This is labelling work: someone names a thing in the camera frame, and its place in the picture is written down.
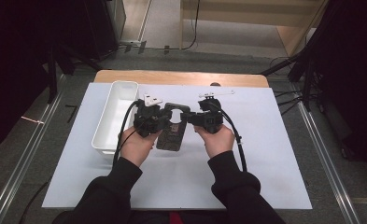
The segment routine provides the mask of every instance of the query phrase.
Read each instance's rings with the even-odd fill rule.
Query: small white item
[[[145,106],[152,106],[152,105],[157,105],[162,103],[162,99],[156,98],[156,97],[152,97],[149,94],[143,94],[144,95],[144,101],[145,101]]]
[[[235,91],[230,91],[230,92],[223,92],[223,93],[214,93],[214,92],[210,92],[210,93],[205,93],[205,94],[200,94],[199,97],[210,97],[210,96],[216,96],[216,95],[233,95],[235,93]]]
[[[112,162],[116,152],[119,133],[125,114],[138,98],[138,84],[132,81],[113,82],[102,117],[92,139],[94,147],[101,155]],[[134,125],[136,106],[132,108],[124,129]]]

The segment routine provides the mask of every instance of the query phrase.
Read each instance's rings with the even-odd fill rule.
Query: person
[[[219,131],[213,134],[203,127],[194,126],[194,130],[203,138],[206,153],[210,158],[208,165],[215,176],[211,190],[227,208],[227,212],[224,212],[225,219],[214,218],[217,219],[215,223],[285,223],[260,195],[261,183],[258,178],[239,170],[233,155],[232,130],[223,124]],[[134,127],[124,131],[122,142],[132,132]],[[152,133],[147,137],[141,137],[138,133],[132,134],[123,144],[120,157],[110,174],[95,178],[76,208],[72,212],[60,214],[53,223],[131,223],[130,219],[133,219],[135,213],[131,211],[130,192],[142,174],[140,165],[160,133]],[[177,219],[185,224],[205,223],[196,221],[196,217],[198,216],[181,216]]]

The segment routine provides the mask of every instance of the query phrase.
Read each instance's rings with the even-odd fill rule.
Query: power cord
[[[310,98],[308,100],[317,100],[318,99],[318,95],[317,94],[310,94],[309,95]],[[282,105],[287,105],[287,104],[290,104],[290,103],[293,103],[293,105],[291,105],[290,107],[288,107],[288,109],[286,109],[285,111],[281,112],[281,116],[285,115],[286,113],[288,113],[294,106],[296,106],[298,103],[300,103],[301,101],[303,100],[303,97],[302,96],[297,96],[291,100],[288,100],[288,101],[285,101],[285,102],[281,102],[281,103],[278,103],[277,105],[278,106],[282,106]]]
[[[186,50],[186,49],[190,49],[194,44],[195,42],[197,41],[197,24],[198,24],[198,14],[199,14],[199,11],[200,11],[200,2],[201,0],[198,0],[198,3],[197,3],[197,11],[196,11],[196,14],[195,14],[195,25],[194,25],[194,39],[192,40],[191,44],[184,48],[184,49],[159,49],[159,50]]]
[[[241,143],[241,139],[242,136],[239,135],[238,131],[235,128],[235,125],[233,124],[232,119],[229,117],[229,115],[223,110],[221,109],[219,106],[212,104],[210,102],[208,102],[207,104],[214,106],[217,110],[219,110],[221,112],[221,114],[223,115],[223,117],[227,120],[227,122],[230,123],[230,125],[233,128],[233,133],[235,136],[235,141],[236,144],[238,145],[238,152],[239,152],[239,157],[241,159],[241,164],[242,164],[242,171],[247,172],[247,161],[245,159],[245,154],[244,154],[244,150],[242,149],[242,143]]]
[[[270,61],[269,67],[271,68],[272,65],[273,65],[273,62],[275,60],[278,60],[278,59],[287,59],[288,62],[289,62],[289,57],[276,57],[276,58],[273,58],[273,60]],[[277,72],[274,72],[274,74],[277,75],[277,76],[282,76],[282,75],[278,74]]]
[[[124,120],[122,121],[122,124],[121,124],[121,129],[120,129],[120,133],[119,133],[119,140],[118,140],[117,146],[116,146],[116,152],[114,153],[114,157],[113,157],[113,166],[116,164],[116,162],[117,162],[117,160],[119,158],[119,154],[120,154],[120,150],[121,150],[122,145],[128,139],[128,137],[127,137],[125,139],[124,143],[122,143],[121,146],[120,146],[120,142],[121,142],[121,138],[122,138],[122,133],[124,132],[124,128],[125,128],[125,124],[127,123],[128,115],[130,114],[130,111],[132,110],[132,108],[134,107],[134,105],[137,105],[138,103],[139,103],[139,101],[132,102],[130,104],[130,106],[128,107],[127,112],[125,113]]]
[[[301,92],[301,91],[274,91],[274,93],[279,93],[278,95],[275,95],[275,98],[289,94],[289,93],[298,93],[298,92]]]
[[[133,132],[131,132],[128,136],[127,136],[127,138],[125,138],[125,140],[122,142],[122,144],[121,144],[121,146],[120,146],[120,150],[122,149],[122,147],[124,146],[124,144],[125,144],[125,142],[128,140],[128,138],[130,138],[134,133],[136,133],[137,132],[137,129],[135,129]]]
[[[35,200],[37,195],[41,192],[41,190],[43,190],[43,188],[45,188],[48,185],[48,183],[51,181],[51,178],[52,178],[52,176],[40,187],[40,189],[37,190],[35,195],[32,197],[31,201],[29,201],[29,203],[26,205],[25,210],[22,213],[19,224],[23,224],[25,222],[26,214],[28,213],[29,208],[31,207],[33,201]]]

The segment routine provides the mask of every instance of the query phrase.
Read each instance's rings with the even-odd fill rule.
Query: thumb
[[[203,140],[205,140],[206,136],[209,134],[209,132],[201,126],[194,126],[194,131],[196,131],[198,134],[200,134],[200,136],[203,138]]]
[[[158,131],[157,133],[151,133],[150,135],[148,135],[146,138],[150,141],[156,141],[157,137],[160,136],[160,134],[162,133],[162,130]]]

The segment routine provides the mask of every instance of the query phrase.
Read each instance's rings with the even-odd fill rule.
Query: white table
[[[43,207],[73,208],[88,184],[111,169],[92,148],[110,83],[91,83],[72,132],[51,180]],[[248,170],[261,181],[261,195],[273,208],[311,209],[302,176],[291,148],[273,92],[269,88],[140,85],[143,93],[165,103],[188,105],[201,112],[199,93],[230,92],[218,97],[243,136]],[[240,165],[237,147],[235,158]],[[133,209],[220,209],[210,187],[214,177],[207,166],[204,142],[190,124],[179,152],[153,149],[142,164],[143,175],[132,190]]]

